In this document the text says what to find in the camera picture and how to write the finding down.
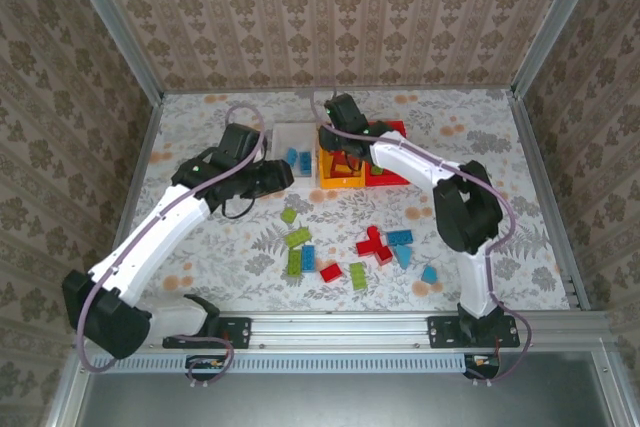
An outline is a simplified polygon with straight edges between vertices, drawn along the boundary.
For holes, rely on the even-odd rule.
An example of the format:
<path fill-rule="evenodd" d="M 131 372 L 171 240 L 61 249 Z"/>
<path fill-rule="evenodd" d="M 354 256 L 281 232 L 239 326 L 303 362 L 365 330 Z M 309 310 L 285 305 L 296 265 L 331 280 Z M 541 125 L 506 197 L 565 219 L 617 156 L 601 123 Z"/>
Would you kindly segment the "red plastic bin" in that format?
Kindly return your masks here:
<path fill-rule="evenodd" d="M 406 136 L 405 125 L 402 121 L 399 120 L 381 120 L 381 123 L 384 123 L 389 126 L 389 128 L 393 131 L 397 131 L 400 133 L 402 137 Z M 370 121 L 369 124 L 374 126 L 375 124 L 379 124 L 379 121 Z M 388 170 L 384 169 L 384 174 L 381 176 L 372 176 L 370 172 L 370 167 L 372 164 L 367 159 L 363 160 L 364 171 L 365 171 L 365 186 L 366 187 L 386 187 L 386 186 L 402 186 L 408 185 L 409 182 L 401 177 L 400 175 Z"/>

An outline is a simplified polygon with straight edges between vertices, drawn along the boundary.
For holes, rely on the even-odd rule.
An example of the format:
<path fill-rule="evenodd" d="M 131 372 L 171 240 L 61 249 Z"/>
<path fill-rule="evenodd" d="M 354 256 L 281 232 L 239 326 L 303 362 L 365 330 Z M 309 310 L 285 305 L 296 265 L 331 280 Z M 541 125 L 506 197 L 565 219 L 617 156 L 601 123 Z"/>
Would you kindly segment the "aluminium side rail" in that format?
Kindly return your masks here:
<path fill-rule="evenodd" d="M 589 311 L 592 307 L 581 279 L 524 101 L 512 94 L 509 103 L 546 231 L 560 270 L 568 303 L 571 309 Z"/>
<path fill-rule="evenodd" d="M 149 123 L 145 132 L 145 136 L 141 145 L 139 157 L 134 169 L 129 191 L 126 197 L 124 208 L 120 217 L 118 228 L 115 234 L 114 241 L 112 243 L 110 251 L 116 250 L 121 243 L 129 235 L 133 219 L 135 217 L 135 211 L 140 197 L 141 189 L 144 182 L 144 176 L 151 158 L 153 145 L 158 133 L 161 117 L 163 113 L 162 102 L 154 105 L 151 110 Z"/>

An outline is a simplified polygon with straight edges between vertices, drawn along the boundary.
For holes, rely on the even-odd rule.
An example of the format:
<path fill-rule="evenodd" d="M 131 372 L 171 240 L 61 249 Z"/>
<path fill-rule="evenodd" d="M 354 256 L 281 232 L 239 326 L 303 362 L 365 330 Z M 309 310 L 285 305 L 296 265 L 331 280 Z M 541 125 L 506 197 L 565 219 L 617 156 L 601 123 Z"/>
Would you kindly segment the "aluminium frame post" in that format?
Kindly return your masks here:
<path fill-rule="evenodd" d="M 515 77 L 511 90 L 516 98 L 523 98 L 536 75 L 550 55 L 551 49 L 568 24 L 579 0 L 553 0 L 544 21 L 536 33 Z"/>
<path fill-rule="evenodd" d="M 157 108 L 162 103 L 164 89 L 153 73 L 151 65 L 143 53 L 141 43 L 135 38 L 133 30 L 129 26 L 124 8 L 118 6 L 116 0 L 90 0 L 90 2 L 150 104 L 153 108 Z"/>

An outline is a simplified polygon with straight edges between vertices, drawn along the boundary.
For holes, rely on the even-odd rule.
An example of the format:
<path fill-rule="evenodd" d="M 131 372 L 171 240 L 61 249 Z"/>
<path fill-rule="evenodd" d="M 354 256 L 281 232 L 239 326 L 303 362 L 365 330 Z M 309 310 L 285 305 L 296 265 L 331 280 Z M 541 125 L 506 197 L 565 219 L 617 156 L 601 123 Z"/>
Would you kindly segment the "white plastic bin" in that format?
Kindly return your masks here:
<path fill-rule="evenodd" d="M 272 129 L 270 143 L 270 160 L 285 160 L 289 148 L 298 151 L 296 165 L 291 167 L 296 189 L 313 189 L 317 186 L 317 153 L 316 153 L 316 124 L 314 122 L 302 123 L 275 123 Z M 312 155 L 312 174 L 304 176 L 299 168 L 299 153 L 309 151 Z"/>

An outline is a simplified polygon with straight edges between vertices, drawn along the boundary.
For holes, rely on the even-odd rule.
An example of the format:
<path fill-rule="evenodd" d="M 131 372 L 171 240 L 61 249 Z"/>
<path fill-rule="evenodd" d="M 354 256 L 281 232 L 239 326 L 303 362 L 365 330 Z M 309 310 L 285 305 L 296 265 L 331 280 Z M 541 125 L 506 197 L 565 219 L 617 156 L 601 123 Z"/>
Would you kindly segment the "wide green lego brick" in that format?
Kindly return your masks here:
<path fill-rule="evenodd" d="M 300 227 L 284 237 L 284 242 L 289 249 L 294 249 L 312 239 L 308 227 Z"/>

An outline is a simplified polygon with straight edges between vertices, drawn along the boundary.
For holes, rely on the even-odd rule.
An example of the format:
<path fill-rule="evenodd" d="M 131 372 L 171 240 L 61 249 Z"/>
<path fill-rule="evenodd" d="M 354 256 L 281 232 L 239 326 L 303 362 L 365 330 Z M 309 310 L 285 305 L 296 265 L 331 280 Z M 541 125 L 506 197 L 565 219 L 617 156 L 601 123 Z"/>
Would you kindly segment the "aluminium rear rail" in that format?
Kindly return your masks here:
<path fill-rule="evenodd" d="M 445 91 L 445 90 L 508 90 L 511 86 L 507 84 L 489 85 L 396 85 L 396 86 L 338 86 L 337 92 L 361 92 L 361 91 L 381 91 L 381 92 L 410 92 L 410 91 Z M 320 87 L 275 87 L 258 89 L 199 89 L 199 90 L 166 90 L 163 96 L 169 95 L 208 95 L 208 94 L 263 94 L 263 93 L 303 93 L 311 94 L 318 92 L 332 93 L 331 86 Z"/>

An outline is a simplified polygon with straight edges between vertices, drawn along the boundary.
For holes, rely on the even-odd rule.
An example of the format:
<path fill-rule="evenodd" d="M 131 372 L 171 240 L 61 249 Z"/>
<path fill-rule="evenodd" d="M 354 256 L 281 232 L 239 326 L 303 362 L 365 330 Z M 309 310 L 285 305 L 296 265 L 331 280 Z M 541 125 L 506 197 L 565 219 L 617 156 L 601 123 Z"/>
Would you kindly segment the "grey metal panel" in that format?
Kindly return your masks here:
<path fill-rule="evenodd" d="M 419 374 L 177 375 L 92 380 L 76 427 L 613 427 L 590 377 L 492 386 Z"/>

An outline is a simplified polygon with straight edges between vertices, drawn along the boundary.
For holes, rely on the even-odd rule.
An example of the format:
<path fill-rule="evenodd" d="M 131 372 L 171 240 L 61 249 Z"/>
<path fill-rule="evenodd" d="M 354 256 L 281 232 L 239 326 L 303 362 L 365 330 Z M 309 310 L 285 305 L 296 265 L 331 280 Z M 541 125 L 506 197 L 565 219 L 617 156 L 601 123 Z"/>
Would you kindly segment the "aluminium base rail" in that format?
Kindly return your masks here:
<path fill-rule="evenodd" d="M 425 352 L 432 348 L 432 317 L 442 312 L 242 312 L 252 319 L 242 354 Z M 612 350 L 616 346 L 605 313 L 525 311 L 532 328 L 531 352 Z"/>

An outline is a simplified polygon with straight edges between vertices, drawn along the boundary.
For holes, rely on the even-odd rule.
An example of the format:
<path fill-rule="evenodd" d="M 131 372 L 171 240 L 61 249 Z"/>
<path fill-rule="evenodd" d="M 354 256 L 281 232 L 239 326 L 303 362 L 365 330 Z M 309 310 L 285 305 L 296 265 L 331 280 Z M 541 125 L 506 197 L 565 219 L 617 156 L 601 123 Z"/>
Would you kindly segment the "yellow plastic bin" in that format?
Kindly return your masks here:
<path fill-rule="evenodd" d="M 364 187 L 365 174 L 363 162 L 346 153 L 344 150 L 334 149 L 334 146 L 336 146 L 335 140 L 342 140 L 342 137 L 335 136 L 324 126 L 318 128 L 317 169 L 320 187 L 325 190 Z M 357 170 L 357 174 L 353 177 L 333 177 L 331 175 L 332 165 L 328 165 L 323 159 L 324 150 L 341 151 L 342 155 L 339 163 L 347 164 L 350 168 Z"/>

